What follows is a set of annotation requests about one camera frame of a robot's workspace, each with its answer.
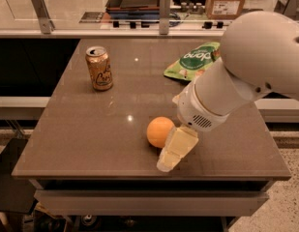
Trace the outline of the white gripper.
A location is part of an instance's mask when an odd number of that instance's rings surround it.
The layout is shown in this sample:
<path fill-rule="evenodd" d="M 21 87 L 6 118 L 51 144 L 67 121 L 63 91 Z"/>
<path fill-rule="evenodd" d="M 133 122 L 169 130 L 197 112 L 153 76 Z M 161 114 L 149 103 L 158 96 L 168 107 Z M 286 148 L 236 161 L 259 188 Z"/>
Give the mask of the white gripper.
<path fill-rule="evenodd" d="M 227 115 L 216 115 L 205 108 L 196 94 L 194 81 L 172 101 L 177 105 L 177 117 L 183 125 L 173 127 L 167 135 L 157 162 L 162 172 L 173 170 L 194 148 L 198 142 L 197 131 L 211 131 L 227 119 Z"/>

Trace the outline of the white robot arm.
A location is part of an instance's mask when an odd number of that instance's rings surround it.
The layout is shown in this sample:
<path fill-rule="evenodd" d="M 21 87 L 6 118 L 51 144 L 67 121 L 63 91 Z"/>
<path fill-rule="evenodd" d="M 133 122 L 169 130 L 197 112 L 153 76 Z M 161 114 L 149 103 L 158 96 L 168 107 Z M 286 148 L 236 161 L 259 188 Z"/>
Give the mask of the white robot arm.
<path fill-rule="evenodd" d="M 222 36 L 220 57 L 173 98 L 181 126 L 168 134 L 157 168 L 171 171 L 200 131 L 272 92 L 299 101 L 299 22 L 273 12 L 241 15 Z"/>

